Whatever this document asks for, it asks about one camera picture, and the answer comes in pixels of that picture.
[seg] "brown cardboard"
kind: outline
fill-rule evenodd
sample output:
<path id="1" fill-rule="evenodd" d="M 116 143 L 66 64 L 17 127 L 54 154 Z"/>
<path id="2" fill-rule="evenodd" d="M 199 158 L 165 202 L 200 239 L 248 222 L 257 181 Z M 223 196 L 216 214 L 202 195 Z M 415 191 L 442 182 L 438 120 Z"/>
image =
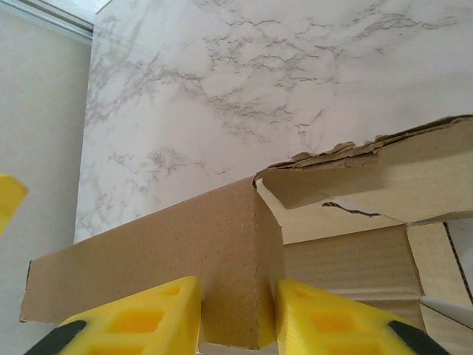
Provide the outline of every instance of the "brown cardboard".
<path id="1" fill-rule="evenodd" d="M 197 275 L 203 280 L 206 340 L 258 348 L 259 310 L 272 312 L 267 286 L 284 277 L 284 260 L 280 228 L 253 193 L 251 181 L 224 186 L 32 261 L 21 319 L 58 323 Z"/>
<path id="2" fill-rule="evenodd" d="M 204 286 L 203 341 L 261 348 L 272 335 L 271 289 L 285 265 L 289 278 L 392 311 L 452 354 L 467 354 L 473 331 L 426 311 L 418 300 L 426 294 L 472 306 L 448 236 L 435 221 L 473 212 L 473 116 L 361 147 L 344 143 L 321 155 L 303 153 L 258 173 L 254 187 L 251 182 L 34 260 L 21 318 L 60 321 L 197 274 Z M 454 334 L 442 328 L 452 322 Z"/>

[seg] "yellow object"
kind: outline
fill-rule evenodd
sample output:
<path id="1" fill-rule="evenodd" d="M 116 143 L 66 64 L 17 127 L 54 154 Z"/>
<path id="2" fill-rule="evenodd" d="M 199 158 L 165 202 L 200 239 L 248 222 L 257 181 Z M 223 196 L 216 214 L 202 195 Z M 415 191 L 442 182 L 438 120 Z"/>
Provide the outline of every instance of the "yellow object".
<path id="1" fill-rule="evenodd" d="M 0 235 L 11 221 L 28 189 L 14 177 L 0 174 Z"/>
<path id="2" fill-rule="evenodd" d="M 394 314 L 292 280 L 276 284 L 280 355 L 415 355 L 392 332 Z"/>
<path id="3" fill-rule="evenodd" d="M 184 277 L 70 317 L 87 326 L 61 355 L 195 355 L 200 281 Z"/>

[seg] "white marble wall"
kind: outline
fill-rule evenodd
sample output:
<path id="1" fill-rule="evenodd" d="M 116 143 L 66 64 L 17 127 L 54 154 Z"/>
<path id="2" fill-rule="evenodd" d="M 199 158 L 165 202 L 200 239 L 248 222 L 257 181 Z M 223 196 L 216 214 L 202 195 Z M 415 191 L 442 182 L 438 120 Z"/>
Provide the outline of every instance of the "white marble wall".
<path id="1" fill-rule="evenodd" d="M 472 113 L 472 92 L 469 0 L 113 0 L 75 240 L 300 151 Z"/>

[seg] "corrugated cardboard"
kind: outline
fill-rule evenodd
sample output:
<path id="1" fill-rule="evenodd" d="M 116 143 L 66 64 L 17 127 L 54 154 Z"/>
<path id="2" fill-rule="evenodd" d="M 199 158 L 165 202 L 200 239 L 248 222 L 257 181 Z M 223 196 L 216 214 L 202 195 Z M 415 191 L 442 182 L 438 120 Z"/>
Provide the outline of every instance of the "corrugated cardboard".
<path id="1" fill-rule="evenodd" d="M 471 196 L 472 116 L 300 154 L 257 174 L 253 186 L 225 186 L 34 260 L 21 319 L 58 322 L 197 274 L 204 340 L 260 348 L 273 336 L 271 289 L 285 264 L 289 278 L 392 311 L 452 354 L 467 354 L 473 331 L 418 299 L 472 307 L 448 235 L 435 223 L 471 215 Z M 454 334 L 443 329 L 452 322 Z"/>

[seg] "cardboard box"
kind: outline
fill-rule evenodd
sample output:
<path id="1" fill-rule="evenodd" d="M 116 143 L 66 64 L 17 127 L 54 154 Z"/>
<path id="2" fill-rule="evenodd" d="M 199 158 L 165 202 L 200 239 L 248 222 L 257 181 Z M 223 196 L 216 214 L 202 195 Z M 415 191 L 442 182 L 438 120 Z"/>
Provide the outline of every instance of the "cardboard box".
<path id="1" fill-rule="evenodd" d="M 472 216 L 472 197 L 473 116 L 303 153 L 32 261 L 21 320 L 60 322 L 197 275 L 203 341 L 256 349 L 272 340 L 271 289 L 286 273 L 406 317 L 452 354 L 469 354 L 473 330 L 418 300 L 473 307 L 442 224 Z"/>

